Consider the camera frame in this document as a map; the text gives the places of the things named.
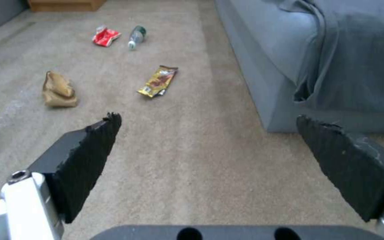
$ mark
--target black foam pad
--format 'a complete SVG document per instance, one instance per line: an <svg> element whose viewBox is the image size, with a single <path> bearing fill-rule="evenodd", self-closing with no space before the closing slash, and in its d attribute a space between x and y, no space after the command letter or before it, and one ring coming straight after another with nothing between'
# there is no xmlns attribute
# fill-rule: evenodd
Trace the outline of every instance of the black foam pad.
<svg viewBox="0 0 384 240"><path fill-rule="evenodd" d="M384 210L384 147L337 125L297 118L297 129L322 172L364 221Z"/></svg>
<svg viewBox="0 0 384 240"><path fill-rule="evenodd" d="M121 127L119 114L67 132L29 166L42 173L65 223L71 223L97 182Z"/></svg>

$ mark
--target beige carpet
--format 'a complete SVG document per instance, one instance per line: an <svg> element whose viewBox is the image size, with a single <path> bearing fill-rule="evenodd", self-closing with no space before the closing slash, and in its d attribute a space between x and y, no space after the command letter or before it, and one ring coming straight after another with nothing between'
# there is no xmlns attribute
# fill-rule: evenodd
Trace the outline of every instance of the beige carpet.
<svg viewBox="0 0 384 240"><path fill-rule="evenodd" d="M101 24L123 33L109 48ZM136 24L148 39L129 52ZM159 64L180 71L166 95L135 91ZM79 106L49 109L46 71L72 79ZM341 224L371 229L296 134L268 134L210 0L108 1L97 12L24 12L0 27L0 187L64 132L107 111L123 126L65 239L122 224ZM376 140L384 144L384 135Z"/></svg>

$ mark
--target red chip bag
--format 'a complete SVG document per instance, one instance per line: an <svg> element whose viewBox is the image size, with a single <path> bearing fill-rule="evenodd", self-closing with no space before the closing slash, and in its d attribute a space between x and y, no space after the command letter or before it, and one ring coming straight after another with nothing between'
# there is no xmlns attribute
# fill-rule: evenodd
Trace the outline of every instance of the red chip bag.
<svg viewBox="0 0 384 240"><path fill-rule="evenodd" d="M121 36L120 32L101 26L97 28L96 35L93 37L93 42L97 45L108 47L111 45L112 41L119 38L119 36Z"/></svg>

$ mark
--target screw hole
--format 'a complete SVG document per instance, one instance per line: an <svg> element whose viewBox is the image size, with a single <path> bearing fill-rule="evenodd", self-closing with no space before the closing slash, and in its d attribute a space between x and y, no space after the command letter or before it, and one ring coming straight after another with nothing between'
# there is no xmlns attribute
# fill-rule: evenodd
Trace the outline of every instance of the screw hole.
<svg viewBox="0 0 384 240"><path fill-rule="evenodd" d="M11 178L12 179L19 179L19 178L21 178L21 177L23 177L25 175L26 175L26 171L18 171L18 172L13 173L11 175Z"/></svg>
<svg viewBox="0 0 384 240"><path fill-rule="evenodd" d="M299 235L290 228L279 228L274 235L275 240L300 240Z"/></svg>
<svg viewBox="0 0 384 240"><path fill-rule="evenodd" d="M195 228L184 228L177 235L177 240L202 240L202 235Z"/></svg>

